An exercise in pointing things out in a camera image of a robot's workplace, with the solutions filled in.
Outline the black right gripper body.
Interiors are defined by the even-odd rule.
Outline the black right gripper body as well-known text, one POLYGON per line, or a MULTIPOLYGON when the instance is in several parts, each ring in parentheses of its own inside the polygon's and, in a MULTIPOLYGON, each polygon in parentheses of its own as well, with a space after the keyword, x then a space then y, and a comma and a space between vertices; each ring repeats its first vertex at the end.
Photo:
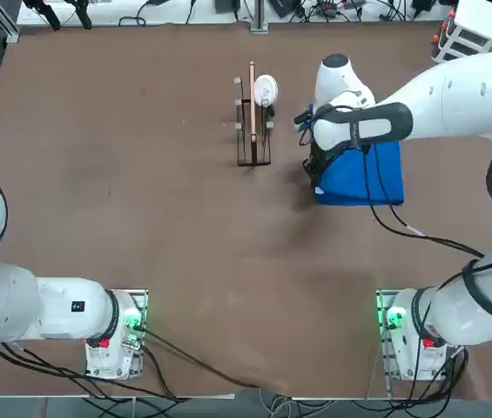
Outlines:
POLYGON ((302 167, 309 177, 310 185, 315 188, 320 184, 321 178, 327 169, 331 157, 329 153, 321 150, 317 145, 311 145, 309 155, 303 159, 302 167))

